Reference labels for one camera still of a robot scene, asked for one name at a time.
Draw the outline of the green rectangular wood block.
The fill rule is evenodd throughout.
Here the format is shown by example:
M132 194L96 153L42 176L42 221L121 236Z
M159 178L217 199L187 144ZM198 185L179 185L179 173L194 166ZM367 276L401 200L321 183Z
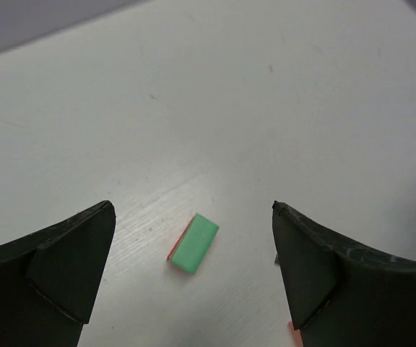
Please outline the green rectangular wood block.
M202 263L218 230L219 226L216 223L203 215L196 214L169 262L187 273L194 274Z

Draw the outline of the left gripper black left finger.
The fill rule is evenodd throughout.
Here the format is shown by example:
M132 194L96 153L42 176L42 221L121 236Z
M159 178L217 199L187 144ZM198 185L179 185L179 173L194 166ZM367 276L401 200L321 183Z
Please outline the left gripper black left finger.
M116 227L102 201L0 245L0 346L77 346Z

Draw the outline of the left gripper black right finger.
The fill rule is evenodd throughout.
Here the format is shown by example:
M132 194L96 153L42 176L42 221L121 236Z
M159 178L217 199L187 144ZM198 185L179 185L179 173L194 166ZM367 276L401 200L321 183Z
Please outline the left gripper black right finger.
M371 248L283 202L272 232L304 346L416 346L416 261Z

